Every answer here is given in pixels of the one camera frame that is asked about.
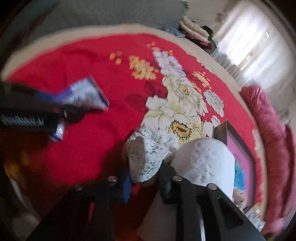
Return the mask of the white floral cloth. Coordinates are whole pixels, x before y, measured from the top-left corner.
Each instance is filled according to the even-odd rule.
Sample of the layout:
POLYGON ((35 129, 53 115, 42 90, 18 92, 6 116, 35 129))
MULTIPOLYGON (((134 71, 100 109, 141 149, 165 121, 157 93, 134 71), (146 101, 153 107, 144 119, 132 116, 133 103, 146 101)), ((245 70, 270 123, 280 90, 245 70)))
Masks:
POLYGON ((169 162, 179 148, 178 138, 165 130, 148 125, 140 126, 126 141, 122 157, 129 163, 134 184, 152 179, 162 162, 169 162))

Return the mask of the blue white small wrapper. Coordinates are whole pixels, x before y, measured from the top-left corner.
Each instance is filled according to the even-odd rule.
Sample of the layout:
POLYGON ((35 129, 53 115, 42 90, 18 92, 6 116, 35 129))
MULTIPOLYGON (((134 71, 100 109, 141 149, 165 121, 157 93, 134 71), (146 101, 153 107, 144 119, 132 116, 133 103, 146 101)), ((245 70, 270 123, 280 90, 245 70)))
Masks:
POLYGON ((55 133, 50 136, 54 142, 63 140, 65 126, 84 118, 89 110, 108 110, 109 100, 92 75, 74 82, 58 94, 36 92, 34 98, 47 103, 56 104, 62 109, 55 133))

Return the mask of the teddy bear pink dress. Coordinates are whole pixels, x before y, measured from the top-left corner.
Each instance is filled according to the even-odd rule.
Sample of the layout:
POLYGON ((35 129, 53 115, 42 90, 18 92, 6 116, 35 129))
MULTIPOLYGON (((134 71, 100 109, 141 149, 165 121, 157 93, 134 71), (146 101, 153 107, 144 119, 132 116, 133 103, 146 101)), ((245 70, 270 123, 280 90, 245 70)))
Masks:
POLYGON ((246 208, 247 197, 246 197, 244 191, 242 191, 238 188, 234 188, 233 189, 233 202, 240 210, 243 210, 244 208, 246 208))

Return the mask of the dark framed pink tray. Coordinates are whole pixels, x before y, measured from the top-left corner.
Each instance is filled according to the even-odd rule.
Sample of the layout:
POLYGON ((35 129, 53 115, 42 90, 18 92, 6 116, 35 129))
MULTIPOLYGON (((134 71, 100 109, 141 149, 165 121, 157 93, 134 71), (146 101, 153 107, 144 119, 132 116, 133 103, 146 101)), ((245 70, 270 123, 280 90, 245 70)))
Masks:
POLYGON ((244 192, 246 207, 252 207, 256 197, 256 174, 255 159, 250 149, 228 121, 215 127, 213 136, 223 142, 233 154, 235 159, 234 187, 244 192))

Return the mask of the grey quilted sofa cover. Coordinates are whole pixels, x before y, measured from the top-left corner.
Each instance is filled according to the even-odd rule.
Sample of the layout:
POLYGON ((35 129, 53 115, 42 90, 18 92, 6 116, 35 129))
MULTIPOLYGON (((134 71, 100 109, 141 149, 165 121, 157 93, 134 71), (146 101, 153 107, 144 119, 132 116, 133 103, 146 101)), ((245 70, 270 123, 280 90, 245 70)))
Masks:
POLYGON ((59 1, 26 34, 25 43, 56 31, 82 26, 141 24, 177 27, 186 1, 59 1))

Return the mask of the pink folded quilt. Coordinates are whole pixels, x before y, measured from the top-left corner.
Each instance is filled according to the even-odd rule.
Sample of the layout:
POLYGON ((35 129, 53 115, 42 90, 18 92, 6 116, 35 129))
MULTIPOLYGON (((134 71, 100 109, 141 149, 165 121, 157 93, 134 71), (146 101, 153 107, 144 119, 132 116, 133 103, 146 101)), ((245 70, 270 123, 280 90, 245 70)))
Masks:
POLYGON ((267 167, 265 235, 279 235, 295 208, 295 137, 258 86, 241 88, 240 95, 250 109, 263 141, 267 167))

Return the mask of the stack of folded clothes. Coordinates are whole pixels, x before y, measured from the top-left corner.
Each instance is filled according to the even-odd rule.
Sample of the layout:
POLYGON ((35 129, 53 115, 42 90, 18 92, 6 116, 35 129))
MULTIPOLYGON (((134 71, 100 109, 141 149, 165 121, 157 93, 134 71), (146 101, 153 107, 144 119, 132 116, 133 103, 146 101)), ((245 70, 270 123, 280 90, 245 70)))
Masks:
POLYGON ((185 35, 186 39, 208 54, 212 54, 217 48, 213 40, 213 31, 208 26, 199 26, 187 16, 182 16, 178 30, 185 35))

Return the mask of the blue patterned cloth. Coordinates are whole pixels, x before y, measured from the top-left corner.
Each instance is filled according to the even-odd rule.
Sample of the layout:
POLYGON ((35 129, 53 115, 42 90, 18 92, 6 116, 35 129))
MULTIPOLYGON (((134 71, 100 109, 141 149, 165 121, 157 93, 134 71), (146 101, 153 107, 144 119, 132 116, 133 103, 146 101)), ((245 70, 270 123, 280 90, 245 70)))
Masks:
POLYGON ((164 26, 161 28, 162 31, 165 31, 173 36, 176 36, 178 38, 185 38, 185 34, 180 32, 178 29, 171 27, 171 26, 164 26))

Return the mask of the white sheer curtain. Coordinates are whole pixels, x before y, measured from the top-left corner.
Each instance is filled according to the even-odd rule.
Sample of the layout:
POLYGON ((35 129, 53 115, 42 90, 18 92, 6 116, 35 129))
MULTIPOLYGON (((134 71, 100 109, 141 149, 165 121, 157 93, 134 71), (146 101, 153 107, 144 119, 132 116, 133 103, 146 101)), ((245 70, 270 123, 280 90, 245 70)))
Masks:
POLYGON ((215 34, 212 57, 240 86, 258 85, 267 93, 293 78, 295 60, 280 31, 252 1, 239 1, 215 34))

